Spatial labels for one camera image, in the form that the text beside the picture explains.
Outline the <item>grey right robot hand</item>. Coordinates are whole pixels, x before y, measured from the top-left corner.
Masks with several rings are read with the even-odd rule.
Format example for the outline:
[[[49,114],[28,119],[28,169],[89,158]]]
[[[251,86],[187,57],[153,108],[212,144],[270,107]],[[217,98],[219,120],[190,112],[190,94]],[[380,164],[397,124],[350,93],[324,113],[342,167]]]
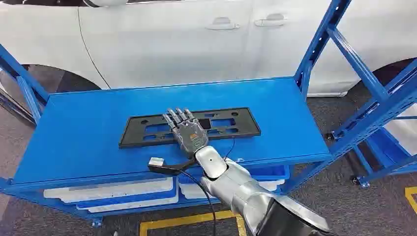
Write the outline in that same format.
[[[176,108],[174,111],[168,108],[167,112],[170,115],[163,114],[163,117],[167,121],[175,140],[189,159],[194,158],[196,152],[208,144],[209,139],[206,130],[188,109]]]

